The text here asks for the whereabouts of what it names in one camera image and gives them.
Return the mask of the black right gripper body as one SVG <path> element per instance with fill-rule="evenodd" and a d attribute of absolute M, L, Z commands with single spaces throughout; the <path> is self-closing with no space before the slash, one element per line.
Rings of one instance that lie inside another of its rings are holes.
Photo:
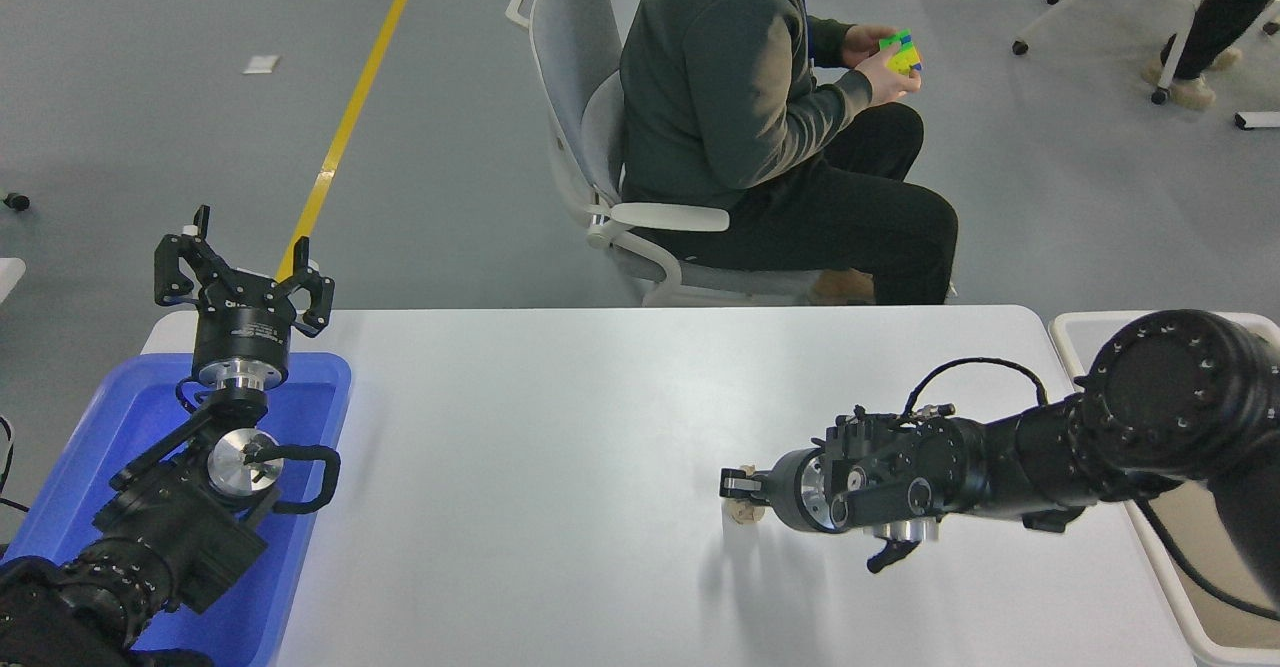
<path fill-rule="evenodd" d="M 801 533 L 819 531 L 819 524 L 803 499 L 805 469 L 818 454 L 819 449 L 791 449 L 768 472 L 768 502 L 774 516 Z"/>

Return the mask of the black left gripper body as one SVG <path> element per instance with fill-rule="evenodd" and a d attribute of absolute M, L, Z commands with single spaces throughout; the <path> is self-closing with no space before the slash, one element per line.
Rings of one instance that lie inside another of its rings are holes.
<path fill-rule="evenodd" d="M 273 280 L 256 271 L 220 271 L 204 280 L 193 367 L 241 358 L 288 367 L 293 310 L 268 298 Z"/>

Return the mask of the person's right hand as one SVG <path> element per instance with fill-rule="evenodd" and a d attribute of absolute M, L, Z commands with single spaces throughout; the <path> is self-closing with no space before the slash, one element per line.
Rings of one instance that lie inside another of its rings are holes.
<path fill-rule="evenodd" d="M 863 58 L 861 61 L 858 61 L 852 67 L 852 70 L 864 76 L 870 87 L 870 108 L 896 102 L 899 99 L 909 96 L 909 93 L 916 93 L 922 88 L 922 76 L 916 70 L 910 70 L 908 76 L 893 70 L 890 67 L 892 58 L 892 52 L 886 51 L 886 49 L 878 49 L 877 52 Z"/>

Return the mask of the person's left hand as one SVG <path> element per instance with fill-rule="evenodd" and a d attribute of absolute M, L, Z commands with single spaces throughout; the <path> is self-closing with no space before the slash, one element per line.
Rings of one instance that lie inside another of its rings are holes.
<path fill-rule="evenodd" d="M 895 26 L 854 24 L 845 32 L 841 44 L 841 64 L 854 69 L 879 52 L 881 41 L 899 32 Z"/>

